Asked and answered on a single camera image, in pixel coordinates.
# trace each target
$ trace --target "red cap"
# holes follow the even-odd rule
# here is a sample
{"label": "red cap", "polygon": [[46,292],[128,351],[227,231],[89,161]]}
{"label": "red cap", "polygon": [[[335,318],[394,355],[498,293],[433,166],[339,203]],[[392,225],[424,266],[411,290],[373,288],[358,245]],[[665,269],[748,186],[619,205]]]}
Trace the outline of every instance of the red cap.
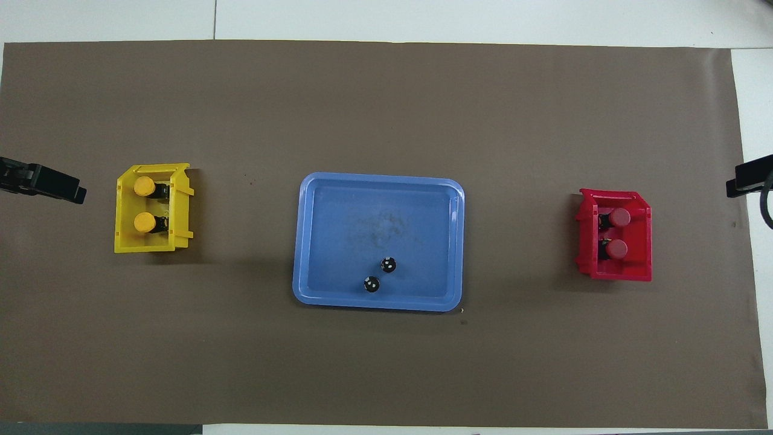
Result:
{"label": "red cap", "polygon": [[609,214],[609,223],[615,227],[624,227],[631,223],[631,214],[624,208],[615,208]]}
{"label": "red cap", "polygon": [[626,245],[625,242],[619,238],[616,238],[615,240],[607,243],[605,249],[607,250],[607,255],[609,255],[609,258],[613,260],[622,260],[625,258],[626,254],[628,254],[628,245]]}

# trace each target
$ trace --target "black ball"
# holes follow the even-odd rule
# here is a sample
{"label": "black ball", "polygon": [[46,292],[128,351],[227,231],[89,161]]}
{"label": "black ball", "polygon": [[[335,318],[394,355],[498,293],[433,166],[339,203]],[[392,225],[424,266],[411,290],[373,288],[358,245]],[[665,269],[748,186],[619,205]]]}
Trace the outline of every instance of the black ball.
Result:
{"label": "black ball", "polygon": [[379,289],[381,286],[381,283],[379,283],[379,279],[375,276],[368,276],[365,278],[365,290],[368,290],[369,292],[373,293],[376,290]]}
{"label": "black ball", "polygon": [[392,273],[395,269],[397,269],[397,262],[392,257],[386,257],[381,260],[381,270],[384,272]]}

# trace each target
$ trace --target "yellow cap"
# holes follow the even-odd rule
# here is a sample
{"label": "yellow cap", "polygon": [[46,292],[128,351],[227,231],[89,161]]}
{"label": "yellow cap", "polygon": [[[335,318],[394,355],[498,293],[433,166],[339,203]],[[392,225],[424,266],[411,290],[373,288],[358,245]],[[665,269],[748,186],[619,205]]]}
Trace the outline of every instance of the yellow cap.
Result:
{"label": "yellow cap", "polygon": [[155,216],[143,211],[135,217],[135,228],[141,233],[150,232],[155,228]]}
{"label": "yellow cap", "polygon": [[147,197],[155,192],[155,182],[149,176],[141,176],[135,181],[135,193],[141,197]]}

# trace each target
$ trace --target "stain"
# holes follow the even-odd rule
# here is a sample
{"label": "stain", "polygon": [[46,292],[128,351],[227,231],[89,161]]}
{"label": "stain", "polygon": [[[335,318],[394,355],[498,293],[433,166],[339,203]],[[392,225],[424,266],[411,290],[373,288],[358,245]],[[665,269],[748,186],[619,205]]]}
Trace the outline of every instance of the stain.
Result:
{"label": "stain", "polygon": [[352,231],[350,241],[359,243],[366,240],[378,249],[386,248],[393,238],[399,238],[407,232],[405,220],[389,211],[358,219],[354,227],[356,230]]}

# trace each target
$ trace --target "yellow bin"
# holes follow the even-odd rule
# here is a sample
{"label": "yellow bin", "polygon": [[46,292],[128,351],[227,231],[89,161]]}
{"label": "yellow bin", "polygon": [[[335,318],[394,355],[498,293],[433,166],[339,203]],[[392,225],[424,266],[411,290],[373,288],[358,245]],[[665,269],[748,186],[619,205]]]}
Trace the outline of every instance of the yellow bin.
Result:
{"label": "yellow bin", "polygon": [[[118,177],[115,197],[115,253],[159,252],[187,248],[193,233],[188,231],[188,205],[193,189],[186,175],[188,163],[134,165]],[[135,182],[143,176],[157,184],[169,186],[169,201],[140,196]],[[159,233],[140,232],[135,227],[138,214],[147,211],[167,218],[169,230]]]}

